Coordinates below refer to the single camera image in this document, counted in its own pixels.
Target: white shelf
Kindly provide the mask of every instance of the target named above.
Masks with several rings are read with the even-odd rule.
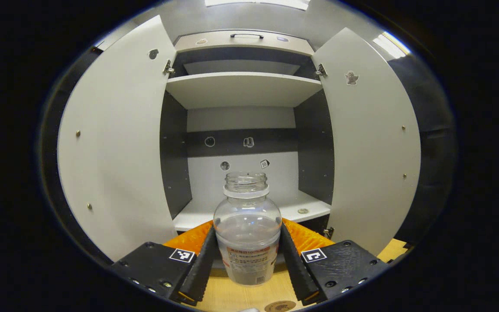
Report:
[[[301,222],[322,217],[331,213],[331,206],[298,190],[296,194],[283,194],[270,197],[279,206],[283,218]],[[213,219],[213,213],[218,203],[208,203],[197,198],[192,199],[172,221],[177,231],[188,231]],[[301,214],[298,209],[309,210]]]
[[[321,90],[320,81],[250,71],[187,75],[168,80],[166,90],[186,109],[296,107]]]

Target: drawer handle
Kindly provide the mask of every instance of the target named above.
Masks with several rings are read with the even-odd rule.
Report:
[[[247,35],[250,35],[250,36],[259,36],[259,39],[265,38],[265,36],[263,36],[262,34],[253,34],[253,33],[233,33],[233,34],[230,35],[230,38],[234,38],[234,37],[236,37],[239,34],[247,34]]]

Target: open cabinet door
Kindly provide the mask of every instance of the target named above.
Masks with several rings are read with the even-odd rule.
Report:
[[[321,83],[334,141],[332,239],[351,239],[377,255],[400,228],[417,187],[421,146],[412,104],[386,61],[348,28],[311,59],[327,72]]]
[[[175,56],[161,18],[148,20],[95,59],[61,119],[57,158],[66,200],[113,261],[145,241],[176,236],[159,150],[163,70]]]

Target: bottle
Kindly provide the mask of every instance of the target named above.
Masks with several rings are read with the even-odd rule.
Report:
[[[224,180],[226,199],[213,216],[220,255],[230,280],[258,286],[271,278],[275,268],[281,212],[267,198],[265,173],[231,172]]]

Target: table surface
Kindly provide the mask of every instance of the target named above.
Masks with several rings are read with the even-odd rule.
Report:
[[[392,239],[390,243],[378,254],[384,262],[396,259],[408,249],[406,243]],[[265,312],[265,307],[273,302],[288,300],[295,302],[295,307],[290,311],[303,308],[301,302],[295,298],[295,293],[290,282],[290,276],[285,266],[279,265],[269,282],[259,287],[244,287],[234,284],[222,270],[213,270],[207,283],[204,300],[196,308],[207,312],[237,312],[249,308],[256,308]]]

